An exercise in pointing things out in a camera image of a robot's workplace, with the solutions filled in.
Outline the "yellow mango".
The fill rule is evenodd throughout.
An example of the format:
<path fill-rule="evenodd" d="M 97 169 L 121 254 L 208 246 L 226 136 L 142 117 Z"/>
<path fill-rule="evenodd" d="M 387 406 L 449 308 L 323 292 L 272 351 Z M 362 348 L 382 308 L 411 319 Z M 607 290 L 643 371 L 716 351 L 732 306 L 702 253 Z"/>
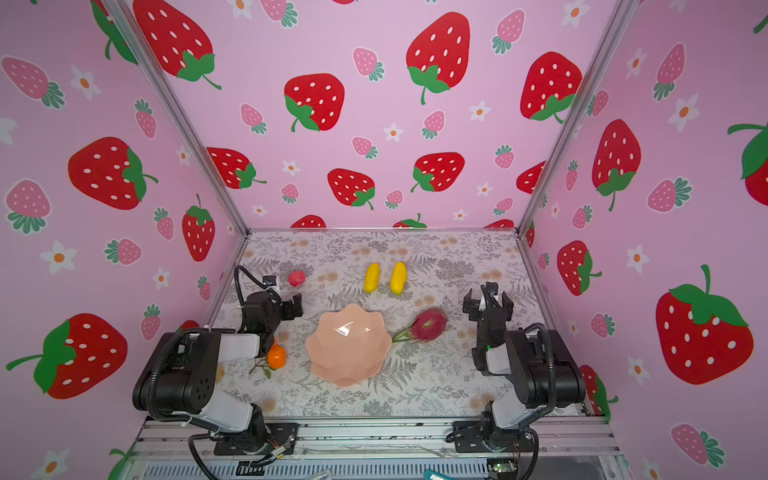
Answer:
<path fill-rule="evenodd" d="M 393 268 L 390 279 L 390 290 L 395 295 L 401 295 L 408 278 L 407 267 L 404 262 L 397 262 Z"/>
<path fill-rule="evenodd" d="M 368 266 L 364 279 L 364 291 L 371 294 L 378 289 L 380 281 L 381 267 L 379 263 L 372 263 Z"/>

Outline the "red apple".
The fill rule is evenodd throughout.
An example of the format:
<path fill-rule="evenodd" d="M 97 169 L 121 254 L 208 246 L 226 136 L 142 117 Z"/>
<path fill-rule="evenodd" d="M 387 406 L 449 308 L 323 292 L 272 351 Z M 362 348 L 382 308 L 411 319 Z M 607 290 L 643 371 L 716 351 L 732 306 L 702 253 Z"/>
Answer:
<path fill-rule="evenodd" d="M 288 282 L 292 287 L 300 287 L 306 282 L 306 274 L 301 270 L 293 271 L 288 276 Z"/>

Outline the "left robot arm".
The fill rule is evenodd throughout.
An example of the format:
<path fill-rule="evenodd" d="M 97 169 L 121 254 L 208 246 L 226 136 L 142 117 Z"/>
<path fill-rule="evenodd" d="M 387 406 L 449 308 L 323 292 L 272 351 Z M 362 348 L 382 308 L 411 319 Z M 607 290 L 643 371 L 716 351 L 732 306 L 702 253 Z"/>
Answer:
<path fill-rule="evenodd" d="M 234 286 L 242 314 L 239 328 L 189 328 L 162 336 L 137 381 L 132 401 L 161 422 L 183 422 L 205 429 L 196 439 L 212 439 L 217 448 L 255 454 L 268 446 L 269 459 L 289 448 L 280 445 L 261 407 L 240 400 L 216 384 L 218 367 L 252 360 L 269 376 L 283 368 L 276 332 L 281 323 L 303 315 L 302 295 L 279 293 L 277 278 L 257 279 L 245 267 L 234 268 Z"/>

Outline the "pink faceted fruit bowl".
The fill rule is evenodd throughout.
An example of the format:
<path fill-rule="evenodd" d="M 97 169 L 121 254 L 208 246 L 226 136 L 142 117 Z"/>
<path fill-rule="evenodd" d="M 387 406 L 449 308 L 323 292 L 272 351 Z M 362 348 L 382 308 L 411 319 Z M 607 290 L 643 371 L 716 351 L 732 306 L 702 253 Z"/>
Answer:
<path fill-rule="evenodd" d="M 323 313 L 305 341 L 311 373 L 342 388 L 375 376 L 391 346 L 383 315 L 357 304 Z"/>

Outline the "orange tangerines with leaves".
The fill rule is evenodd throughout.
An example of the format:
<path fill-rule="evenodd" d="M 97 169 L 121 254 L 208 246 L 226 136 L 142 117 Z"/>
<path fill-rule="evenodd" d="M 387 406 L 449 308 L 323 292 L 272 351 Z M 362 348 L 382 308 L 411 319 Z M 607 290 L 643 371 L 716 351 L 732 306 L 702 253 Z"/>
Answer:
<path fill-rule="evenodd" d="M 272 377 L 272 373 L 282 369 L 286 363 L 287 353 L 285 348 L 275 342 L 269 349 L 265 358 L 256 360 L 254 366 L 250 370 L 250 373 L 254 373 L 256 370 L 261 370 L 264 375 L 270 379 Z"/>

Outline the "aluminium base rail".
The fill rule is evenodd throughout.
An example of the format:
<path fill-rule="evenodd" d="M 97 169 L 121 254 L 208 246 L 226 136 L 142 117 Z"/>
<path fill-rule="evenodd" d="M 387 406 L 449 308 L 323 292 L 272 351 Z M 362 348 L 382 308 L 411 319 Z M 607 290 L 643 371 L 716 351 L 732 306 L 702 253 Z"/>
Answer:
<path fill-rule="evenodd" d="M 470 417 L 321 418 L 268 421 L 285 445 L 272 463 L 208 437 L 192 455 L 192 427 L 147 421 L 119 479 L 629 479 L 607 422 L 546 417 L 523 433 L 481 433 Z"/>

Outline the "pink dragon fruit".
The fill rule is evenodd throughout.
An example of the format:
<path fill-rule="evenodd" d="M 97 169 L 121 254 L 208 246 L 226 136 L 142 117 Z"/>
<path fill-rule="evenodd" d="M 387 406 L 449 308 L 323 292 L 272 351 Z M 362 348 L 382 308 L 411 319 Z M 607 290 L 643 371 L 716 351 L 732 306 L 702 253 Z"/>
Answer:
<path fill-rule="evenodd" d="M 429 342 L 437 339 L 446 329 L 447 316 L 438 308 L 421 312 L 413 323 L 393 336 L 392 342 Z"/>

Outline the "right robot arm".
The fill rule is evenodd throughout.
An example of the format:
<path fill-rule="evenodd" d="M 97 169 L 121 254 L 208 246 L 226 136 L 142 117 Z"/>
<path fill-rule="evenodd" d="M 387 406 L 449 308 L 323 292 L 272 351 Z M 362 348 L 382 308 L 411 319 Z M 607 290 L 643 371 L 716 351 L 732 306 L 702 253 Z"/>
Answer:
<path fill-rule="evenodd" d="M 543 323 L 510 330 L 514 302 L 495 282 L 467 293 L 462 311 L 476 324 L 474 365 L 482 375 L 502 377 L 511 389 L 488 403 L 478 420 L 456 422 L 446 436 L 459 452 L 511 451 L 536 444 L 532 425 L 557 408 L 585 400 L 586 382 L 560 334 Z"/>

